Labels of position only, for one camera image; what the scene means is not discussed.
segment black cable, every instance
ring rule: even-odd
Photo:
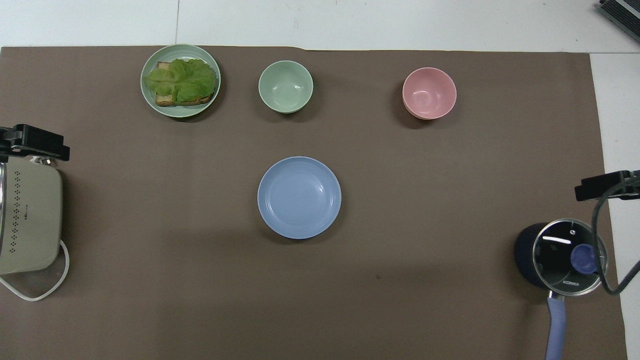
[[[593,209],[593,215],[591,216],[591,230],[593,232],[593,242],[596,243],[596,265],[598,267],[598,276],[600,277],[600,281],[602,282],[602,287],[604,290],[610,295],[619,295],[622,290],[624,290],[631,279],[636,276],[638,272],[640,272],[640,260],[631,268],[631,271],[625,276],[624,279],[620,282],[618,287],[615,290],[612,290],[607,282],[607,278],[604,276],[604,271],[602,270],[602,263],[600,262],[600,256],[602,255],[602,249],[600,248],[600,242],[598,241],[598,215],[600,214],[600,208],[607,201],[607,199],[613,195],[614,193],[620,191],[621,189],[631,186],[638,187],[640,186],[640,176],[633,176],[624,181],[612,186],[606,192],[602,194],[602,196],[598,199],[598,202]]]

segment green bowl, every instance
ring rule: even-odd
[[[159,61],[171,62],[175,59],[200,59],[213,69],[216,76],[216,88],[213,90],[213,96],[209,102],[192,106],[158,106],[156,104],[156,93],[151,91],[147,84],[145,84],[144,77],[149,75],[149,73],[157,67]],[[216,99],[216,96],[218,96],[221,80],[222,77],[220,76],[218,63],[216,63],[216,60],[214,60],[208,52],[195,45],[177,44],[163,47],[147,60],[140,74],[140,90],[142,90],[142,96],[144,96],[149,106],[157,112],[169,117],[189,117],[204,111],[211,105],[213,100]]]
[[[281,60],[267,66],[258,81],[260,98],[272,110],[294,113],[311,99],[314,80],[309,71],[299,63]]]

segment blue plate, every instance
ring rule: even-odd
[[[306,156],[275,163],[258,186],[258,209],[267,225],[291,239],[327,230],[338,216],[342,193],[333,172]]]

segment pink bowl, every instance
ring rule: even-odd
[[[458,93],[446,72],[423,67],[409,74],[402,86],[402,101],[411,115],[431,120],[443,117],[453,109]]]

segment white table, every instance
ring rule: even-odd
[[[587,0],[4,1],[0,46],[189,43],[591,53],[605,170],[637,170],[640,44],[597,13],[596,4]],[[609,205],[622,275],[640,259],[640,226],[634,221],[640,201],[611,200]],[[621,303],[628,358],[640,359],[640,279],[622,294]]]

